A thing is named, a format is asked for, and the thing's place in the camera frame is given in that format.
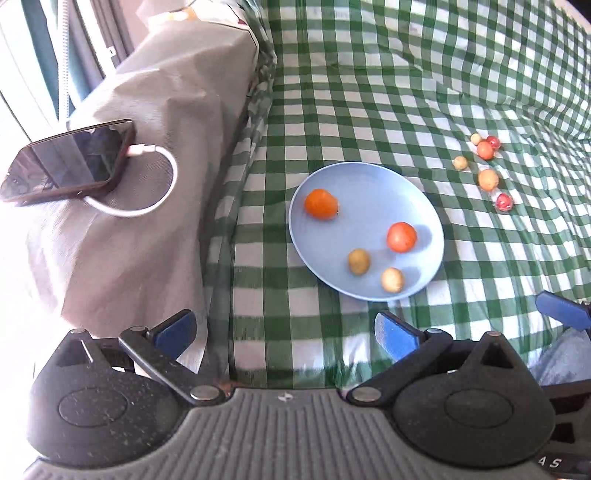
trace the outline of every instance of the small round fruit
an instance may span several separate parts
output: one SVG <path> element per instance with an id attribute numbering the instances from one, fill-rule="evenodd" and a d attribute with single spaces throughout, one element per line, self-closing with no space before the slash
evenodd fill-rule
<path id="1" fill-rule="evenodd" d="M 327 190 L 316 189 L 306 197 L 304 208 L 318 220 L 331 220 L 339 211 L 339 202 Z"/>
<path id="2" fill-rule="evenodd" d="M 397 268 L 387 268 L 382 273 L 382 288 L 390 293 L 399 293 L 404 287 L 404 276 Z"/>
<path id="3" fill-rule="evenodd" d="M 492 192 L 499 184 L 499 176 L 494 170 L 487 168 L 478 174 L 478 185 L 482 190 Z"/>
<path id="4" fill-rule="evenodd" d="M 388 230 L 386 243 L 396 253 L 406 253 L 417 243 L 417 231 L 405 222 L 395 223 Z"/>
<path id="5" fill-rule="evenodd" d="M 470 141 L 473 144 L 478 145 L 480 142 L 482 142 L 482 137 L 479 134 L 472 134 Z"/>
<path id="6" fill-rule="evenodd" d="M 492 160 L 495 156 L 495 149 L 486 140 L 483 140 L 476 147 L 476 152 L 482 160 Z"/>
<path id="7" fill-rule="evenodd" d="M 508 212 L 509 210 L 511 210 L 513 208 L 513 198 L 511 198 L 506 193 L 501 193 L 496 198 L 496 207 L 501 212 Z"/>
<path id="8" fill-rule="evenodd" d="M 363 248 L 356 248 L 349 254 L 349 270 L 355 275 L 363 275 L 369 270 L 371 259 Z"/>
<path id="9" fill-rule="evenodd" d="M 491 147 L 495 150 L 499 150 L 499 148 L 501 147 L 501 140 L 499 140 L 499 138 L 495 137 L 494 135 L 489 135 L 488 137 L 486 137 L 486 141 L 490 143 Z"/>
<path id="10" fill-rule="evenodd" d="M 453 166 L 456 170 L 465 170 L 468 168 L 468 161 L 466 157 L 461 155 L 452 160 Z"/>

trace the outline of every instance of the small yellow fruit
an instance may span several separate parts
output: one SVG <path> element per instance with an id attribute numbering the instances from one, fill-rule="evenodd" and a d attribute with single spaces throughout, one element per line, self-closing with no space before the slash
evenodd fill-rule
<path id="1" fill-rule="evenodd" d="M 390 293 L 398 293 L 404 287 L 404 277 L 397 268 L 387 268 L 382 273 L 382 288 Z"/>
<path id="2" fill-rule="evenodd" d="M 482 142 L 482 137 L 479 134 L 473 134 L 470 137 L 470 141 L 475 144 L 478 145 L 480 142 Z"/>
<path id="3" fill-rule="evenodd" d="M 355 275 L 363 275 L 369 270 L 371 259 L 363 248 L 356 248 L 349 254 L 349 270 Z"/>
<path id="4" fill-rule="evenodd" d="M 465 170 L 468 168 L 468 161 L 466 157 L 462 157 L 461 155 L 454 158 L 452 163 L 456 170 Z"/>

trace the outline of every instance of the smartphone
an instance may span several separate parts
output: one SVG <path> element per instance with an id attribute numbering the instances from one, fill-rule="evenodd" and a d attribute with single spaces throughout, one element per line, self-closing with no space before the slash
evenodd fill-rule
<path id="1" fill-rule="evenodd" d="M 117 120 L 27 145 L 0 185 L 0 200 L 28 205 L 107 194 L 119 183 L 134 141 L 134 123 Z"/>

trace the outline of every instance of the phone screen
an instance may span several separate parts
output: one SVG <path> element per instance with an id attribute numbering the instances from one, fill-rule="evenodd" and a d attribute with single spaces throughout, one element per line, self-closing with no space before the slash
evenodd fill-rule
<path id="1" fill-rule="evenodd" d="M 111 179 L 133 122 L 68 132 L 23 147 L 0 186 L 0 200 Z"/>

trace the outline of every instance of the gray gripper housing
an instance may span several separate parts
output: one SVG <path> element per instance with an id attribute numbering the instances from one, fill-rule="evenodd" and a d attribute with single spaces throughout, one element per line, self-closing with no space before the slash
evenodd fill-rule
<path id="1" fill-rule="evenodd" d="M 189 411 L 172 438 L 124 465 L 77 470 L 36 460 L 25 480 L 548 480 L 532 462 L 475 471 L 407 445 L 384 413 L 336 390 L 237 389 Z"/>

